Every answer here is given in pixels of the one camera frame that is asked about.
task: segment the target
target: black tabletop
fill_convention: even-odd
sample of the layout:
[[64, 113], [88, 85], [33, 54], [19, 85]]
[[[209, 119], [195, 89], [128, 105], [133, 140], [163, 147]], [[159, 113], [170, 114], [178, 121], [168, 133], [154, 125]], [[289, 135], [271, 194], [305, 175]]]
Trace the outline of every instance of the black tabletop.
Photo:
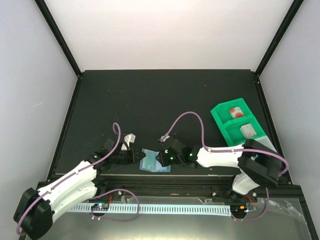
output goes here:
[[[245, 102], [269, 135], [267, 122], [250, 70], [87, 70], [84, 72], [68, 125], [56, 174], [65, 174], [114, 135], [119, 123], [123, 134], [136, 135], [139, 146], [158, 150], [158, 139], [183, 112], [197, 112], [204, 123], [205, 143], [223, 147], [226, 142], [210, 110], [237, 98]], [[192, 146], [201, 144], [201, 127], [193, 115], [183, 117], [172, 136]], [[113, 166], [106, 175], [234, 175], [236, 168], [188, 169], [172, 166], [168, 173], [151, 173], [139, 164]]]

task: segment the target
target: small box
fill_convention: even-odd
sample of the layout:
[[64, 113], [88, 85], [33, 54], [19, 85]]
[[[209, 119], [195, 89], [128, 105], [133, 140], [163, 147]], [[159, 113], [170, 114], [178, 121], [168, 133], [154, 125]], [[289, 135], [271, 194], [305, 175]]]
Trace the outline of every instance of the small box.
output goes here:
[[243, 134], [243, 136], [245, 137], [245, 139], [251, 139], [251, 138], [257, 136], [256, 131], [254, 130], [254, 128], [252, 127], [252, 125], [250, 123], [241, 126], [240, 131]]
[[241, 108], [238, 106], [231, 108], [229, 112], [233, 119], [237, 119], [244, 116], [244, 113], [241, 111]]

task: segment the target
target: green tray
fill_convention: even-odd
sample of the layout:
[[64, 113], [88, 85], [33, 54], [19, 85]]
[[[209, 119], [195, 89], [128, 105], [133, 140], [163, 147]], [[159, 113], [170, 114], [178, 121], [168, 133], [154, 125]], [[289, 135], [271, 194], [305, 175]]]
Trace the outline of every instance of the green tray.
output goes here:
[[[244, 116], [233, 119], [229, 110], [235, 107], [239, 107]], [[252, 139], [261, 138], [266, 135], [243, 98], [220, 103], [210, 112], [229, 147], [242, 144], [246, 141], [246, 138], [240, 131], [241, 126], [246, 124], [251, 124], [257, 134]]]

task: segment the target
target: purple cable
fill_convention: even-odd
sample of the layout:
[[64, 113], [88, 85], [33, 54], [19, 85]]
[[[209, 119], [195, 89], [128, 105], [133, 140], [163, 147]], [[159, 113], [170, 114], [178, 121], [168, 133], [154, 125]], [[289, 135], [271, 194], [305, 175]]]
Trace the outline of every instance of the purple cable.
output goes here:
[[259, 216], [256, 216], [256, 217], [250, 218], [250, 219], [239, 219], [239, 218], [236, 218], [236, 217], [231, 213], [231, 217], [232, 217], [235, 221], [242, 221], [242, 222], [251, 222], [251, 221], [260, 219], [263, 215], [266, 214], [266, 212], [268, 211], [268, 208], [269, 208], [269, 191], [268, 191], [268, 188], [265, 188], [265, 191], [266, 191], [266, 205], [265, 205], [265, 208], [264, 208], [263, 212], [262, 212]]
[[[169, 133], [172, 131], [172, 129], [175, 127], [175, 125], [177, 124], [177, 122], [185, 115], [187, 114], [193, 114], [195, 115], [198, 119], [199, 119], [199, 122], [200, 122], [200, 125], [201, 125], [201, 144], [202, 144], [202, 147], [210, 152], [210, 153], [232, 153], [233, 151], [232, 150], [213, 150], [213, 149], [209, 149], [206, 144], [205, 144], [205, 127], [204, 127], [204, 123], [201, 119], [201, 117], [199, 116], [199, 114], [197, 114], [196, 112], [194, 111], [186, 111], [184, 113], [182, 113], [180, 116], [178, 116], [178, 118], [174, 121], [174, 123], [172, 124], [172, 126], [170, 127], [170, 129], [168, 130], [168, 132], [162, 137], [166, 137], [169, 135]], [[259, 154], [265, 154], [265, 155], [268, 155], [268, 156], [271, 156], [271, 157], [275, 157], [277, 159], [279, 159], [280, 161], [282, 161], [284, 164], [285, 164], [285, 168], [283, 171], [280, 172], [280, 175], [284, 174], [286, 171], [289, 170], [289, 163], [287, 162], [286, 159], [284, 159], [282, 156], [279, 156], [277, 154], [274, 154], [272, 152], [269, 152], [269, 151], [263, 151], [263, 150], [258, 150], [258, 149], [248, 149], [248, 148], [244, 148], [244, 149], [235, 149], [234, 152], [250, 152], [250, 153], [259, 153]]]
[[[131, 194], [131, 195], [135, 198], [136, 203], [137, 203], [137, 205], [138, 205], [135, 216], [132, 217], [132, 218], [129, 218], [129, 219], [125, 219], [125, 220], [116, 219], [116, 218], [110, 218], [110, 217], [102, 217], [102, 216], [100, 217], [100, 219], [110, 220], [110, 221], [115, 221], [115, 222], [122, 222], [122, 223], [130, 222], [130, 221], [135, 220], [135, 219], [138, 217], [139, 212], [140, 212], [140, 203], [139, 203], [139, 200], [138, 200], [137, 196], [136, 196], [133, 192], [131, 192], [131, 191], [129, 191], [129, 190], [126, 190], [126, 189], [123, 189], [123, 188], [118, 188], [118, 189], [114, 189], [114, 190], [111, 190], [111, 191], [107, 191], [107, 192], [105, 192], [105, 193], [103, 193], [103, 194], [101, 194], [101, 195], [99, 195], [99, 196], [95, 196], [95, 197], [93, 197], [93, 198], [90, 198], [89, 200], [98, 199], [98, 198], [101, 198], [101, 197], [103, 197], [103, 196], [105, 196], [105, 195], [108, 195], [108, 194], [111, 194], [111, 193], [114, 193], [114, 192], [118, 192], [118, 191], [122, 191], [122, 192], [129, 193], [129, 194]], [[91, 216], [92, 216], [93, 218], [99, 218], [99, 217], [97, 217], [97, 216], [94, 216], [94, 209], [91, 210]]]
[[[83, 170], [86, 170], [94, 165], [97, 165], [99, 163], [101, 163], [102, 161], [104, 161], [105, 159], [107, 159], [115, 150], [116, 148], [118, 147], [119, 143], [120, 143], [120, 138], [121, 138], [121, 129], [120, 129], [120, 126], [118, 123], [114, 122], [113, 125], [112, 125], [112, 129], [114, 131], [115, 134], [118, 134], [118, 138], [117, 138], [117, 141], [114, 145], [114, 147], [112, 148], [112, 150], [107, 154], [105, 155], [103, 158], [101, 158], [100, 160], [88, 165], [88, 166], [85, 166], [81, 169], [79, 169], [79, 172], [83, 171]], [[68, 180], [69, 178], [71, 178], [72, 176], [76, 175], [77, 172], [73, 172], [71, 173], [70, 175], [68, 175], [67, 177], [65, 177], [64, 179], [62, 179], [61, 181], [59, 181], [57, 184], [55, 184], [52, 188], [51, 188], [51, 191], [54, 190], [56, 187], [58, 187], [60, 184], [62, 184], [63, 182], [65, 182], [66, 180]], [[50, 192], [49, 191], [46, 191], [43, 195], [39, 196], [33, 203], [31, 203], [31, 205], [25, 210], [25, 212], [22, 214], [19, 222], [18, 222], [18, 225], [16, 226], [16, 234], [18, 234], [19, 236], [24, 236], [26, 235], [25, 232], [20, 232], [20, 227], [21, 227], [21, 224], [23, 222], [23, 220], [25, 219], [25, 217], [27, 216], [27, 214], [30, 212], [30, 210], [36, 205], [36, 203], [38, 203], [41, 199], [44, 198], [44, 196], [46, 196], [47, 194], [49, 194]]]
[[116, 150], [117, 146], [118, 146], [119, 143], [120, 143], [121, 129], [120, 129], [119, 124], [116, 123], [116, 122], [114, 122], [114, 123], [112, 124], [112, 129], [113, 129], [113, 132], [114, 132], [115, 134], [118, 134], [118, 139], [116, 140], [116, 143], [115, 143], [114, 147], [112, 148], [112, 150], [111, 150], [107, 155], [105, 155], [103, 158], [101, 158], [100, 160], [98, 160], [98, 161], [96, 161], [96, 162], [94, 162], [94, 163], [92, 163], [92, 164], [90, 164], [90, 165], [88, 165], [88, 166], [85, 166], [85, 167], [81, 168], [81, 169], [79, 170], [79, 172], [81, 172], [81, 171], [83, 171], [83, 170], [85, 170], [85, 169], [88, 169], [88, 168], [90, 168], [90, 167], [92, 167], [92, 166], [94, 166], [94, 165], [97, 165], [97, 164], [101, 163], [102, 161], [106, 160], [106, 159]]

